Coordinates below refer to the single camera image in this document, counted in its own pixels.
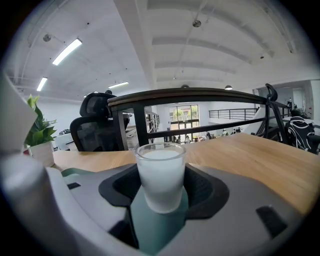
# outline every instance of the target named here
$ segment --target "glass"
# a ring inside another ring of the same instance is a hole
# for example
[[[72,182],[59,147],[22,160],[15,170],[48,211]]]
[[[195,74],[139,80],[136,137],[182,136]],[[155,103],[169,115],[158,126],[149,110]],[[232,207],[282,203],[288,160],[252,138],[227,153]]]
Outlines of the glass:
[[[199,108],[198,105],[191,106],[192,119],[199,119]]]
[[[179,130],[178,124],[171,124],[171,130]]]
[[[178,106],[177,111],[179,121],[191,120],[191,106]]]
[[[186,150],[175,143],[154,143],[136,149],[135,157],[151,210],[167,214],[176,210],[181,201]]]
[[[169,107],[170,122],[178,121],[177,107]]]

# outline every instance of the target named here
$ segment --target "green plant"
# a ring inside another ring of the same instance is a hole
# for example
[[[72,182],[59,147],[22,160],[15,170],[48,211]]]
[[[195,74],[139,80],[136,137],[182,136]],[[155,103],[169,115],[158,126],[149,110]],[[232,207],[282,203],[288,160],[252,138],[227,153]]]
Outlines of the green plant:
[[[49,141],[53,141],[55,138],[51,136],[56,131],[54,130],[54,127],[52,125],[55,124],[57,120],[47,121],[44,119],[44,115],[42,114],[41,110],[37,107],[38,99],[39,96],[33,98],[32,95],[30,95],[30,97],[27,100],[27,103],[30,106],[30,108],[32,108],[34,112],[37,114],[37,118],[34,121],[24,141],[24,144],[29,145],[31,147]]]

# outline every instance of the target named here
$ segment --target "wooden desk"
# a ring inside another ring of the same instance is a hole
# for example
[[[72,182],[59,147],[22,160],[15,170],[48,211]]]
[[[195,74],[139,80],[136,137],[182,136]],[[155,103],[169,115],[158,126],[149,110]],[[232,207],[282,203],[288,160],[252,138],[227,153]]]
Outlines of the wooden desk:
[[[320,157],[279,142],[237,133],[187,144],[186,162],[259,180],[306,214],[318,196]],[[99,172],[136,162],[133,151],[53,153],[56,168]]]

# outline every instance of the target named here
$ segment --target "potted plant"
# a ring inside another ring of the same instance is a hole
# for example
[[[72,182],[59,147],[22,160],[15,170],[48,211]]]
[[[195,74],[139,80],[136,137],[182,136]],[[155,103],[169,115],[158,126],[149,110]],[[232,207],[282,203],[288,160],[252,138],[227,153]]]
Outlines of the potted plant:
[[[51,135],[56,131],[54,130],[53,124],[54,121],[47,121],[44,119],[44,115],[37,106],[37,101],[39,96],[33,98],[32,95],[27,100],[28,105],[34,110],[37,114],[37,118],[34,121],[25,141],[25,146],[29,146],[29,152],[32,157],[40,162],[45,167],[51,167],[55,164],[54,155],[51,141],[55,137]]]

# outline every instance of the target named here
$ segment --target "chair backrest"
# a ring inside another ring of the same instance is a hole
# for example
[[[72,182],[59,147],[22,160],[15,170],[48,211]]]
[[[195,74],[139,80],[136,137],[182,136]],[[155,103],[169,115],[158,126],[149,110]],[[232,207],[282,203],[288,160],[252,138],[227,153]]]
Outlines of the chair backrest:
[[[308,125],[300,116],[294,116],[285,124],[285,130],[288,134],[292,146],[302,148],[304,150],[312,150],[307,136],[315,135],[315,130]]]
[[[80,107],[82,117],[106,117],[111,118],[111,108],[108,106],[108,99],[116,97],[108,93],[89,93],[83,100]]]
[[[114,123],[102,116],[78,117],[70,124],[71,135],[81,152],[118,151]]]
[[[80,107],[79,117],[70,124],[73,141],[79,151],[118,151],[114,122],[108,99],[116,96],[108,93],[89,93]],[[123,115],[124,128],[129,115]]]

